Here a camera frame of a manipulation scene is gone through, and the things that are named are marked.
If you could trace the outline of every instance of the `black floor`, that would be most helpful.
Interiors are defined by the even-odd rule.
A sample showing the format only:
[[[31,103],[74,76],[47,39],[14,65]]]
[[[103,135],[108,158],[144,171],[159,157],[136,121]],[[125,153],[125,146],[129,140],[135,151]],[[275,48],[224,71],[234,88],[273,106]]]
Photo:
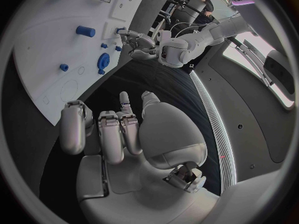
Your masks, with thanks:
[[[189,75],[182,69],[162,66],[157,61],[131,61],[98,90],[85,104],[97,118],[101,111],[120,110],[119,93],[129,94],[131,107],[142,122],[144,91],[154,92],[162,102],[167,102],[185,112],[201,130],[208,158],[200,168],[207,177],[205,188],[220,195],[220,170],[217,148],[212,128],[198,92]],[[76,175],[83,154],[64,154],[57,141],[49,155],[40,183],[40,198],[54,212],[70,224],[85,223],[76,199]]]

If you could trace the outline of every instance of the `white robotic arm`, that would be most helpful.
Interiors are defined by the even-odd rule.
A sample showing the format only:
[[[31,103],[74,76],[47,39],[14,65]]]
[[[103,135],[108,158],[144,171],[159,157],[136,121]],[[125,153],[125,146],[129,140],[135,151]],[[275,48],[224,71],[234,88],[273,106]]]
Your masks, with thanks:
[[[242,18],[242,16],[232,17],[219,24],[208,24],[198,33],[185,34],[177,38],[171,38],[170,31],[160,31],[158,33],[159,46],[154,45],[154,41],[149,36],[138,34],[134,37],[135,47],[129,53],[134,59],[153,59],[166,66],[179,68],[201,55],[207,46],[217,45],[224,41],[224,38],[238,35],[240,33],[253,30]],[[119,31],[123,38],[130,37],[131,31]]]

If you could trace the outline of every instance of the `led light strip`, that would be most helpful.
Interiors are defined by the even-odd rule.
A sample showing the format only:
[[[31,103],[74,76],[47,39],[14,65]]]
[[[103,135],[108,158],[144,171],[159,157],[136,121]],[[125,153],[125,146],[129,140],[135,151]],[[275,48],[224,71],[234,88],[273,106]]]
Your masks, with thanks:
[[[190,73],[190,77],[195,84],[195,87],[207,111],[213,129],[219,155],[221,193],[223,193],[226,188],[237,183],[233,151],[225,126],[208,91],[194,71]]]

